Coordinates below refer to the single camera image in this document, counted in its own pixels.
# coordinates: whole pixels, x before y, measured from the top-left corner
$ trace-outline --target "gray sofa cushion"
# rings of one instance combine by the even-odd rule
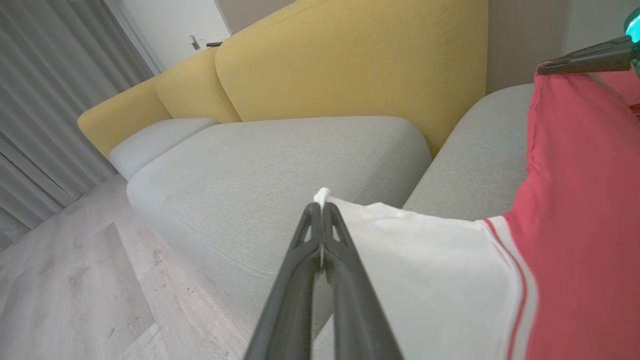
[[[460,120],[403,209],[478,220],[507,212],[527,177],[527,114],[533,84],[478,101]]]
[[[399,207],[430,161],[420,131],[394,117],[220,124],[142,168],[127,194],[165,240],[257,319],[320,187],[358,204]],[[332,300],[319,293],[314,315],[322,326]]]
[[[202,129],[210,119],[169,119],[151,124],[118,144],[109,161],[127,181],[143,166]]]

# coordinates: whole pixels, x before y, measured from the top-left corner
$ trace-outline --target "wooden floor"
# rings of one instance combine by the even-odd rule
[[[0,360],[240,359],[253,322],[116,176],[0,252]]]

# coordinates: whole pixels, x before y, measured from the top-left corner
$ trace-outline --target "fabric upholstery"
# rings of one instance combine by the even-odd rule
[[[390,115],[432,154],[485,94],[487,0],[298,0],[216,56],[242,121]]]
[[[217,122],[209,119],[169,119],[156,122],[113,148],[109,160],[127,181],[146,164],[191,135]]]
[[[174,119],[240,121],[216,73],[218,48],[200,51],[158,76],[156,91]]]
[[[420,131],[399,118],[220,124],[142,168],[127,194],[165,240],[257,319],[318,189],[399,207],[430,159]],[[332,299],[314,301],[322,326]]]
[[[527,177],[527,112],[533,84],[492,93],[460,120],[404,209],[477,220],[511,209]]]
[[[146,80],[92,107],[78,119],[80,130],[105,158],[126,138],[172,117],[156,94],[156,81]]]

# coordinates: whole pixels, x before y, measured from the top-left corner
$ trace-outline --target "curtain fold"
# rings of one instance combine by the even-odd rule
[[[0,249],[115,174],[77,118],[153,74],[108,11],[0,3]]]

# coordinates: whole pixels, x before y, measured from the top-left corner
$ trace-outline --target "red cloth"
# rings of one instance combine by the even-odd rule
[[[538,286],[527,358],[639,359],[640,122],[587,75],[536,76],[527,132],[504,215]]]

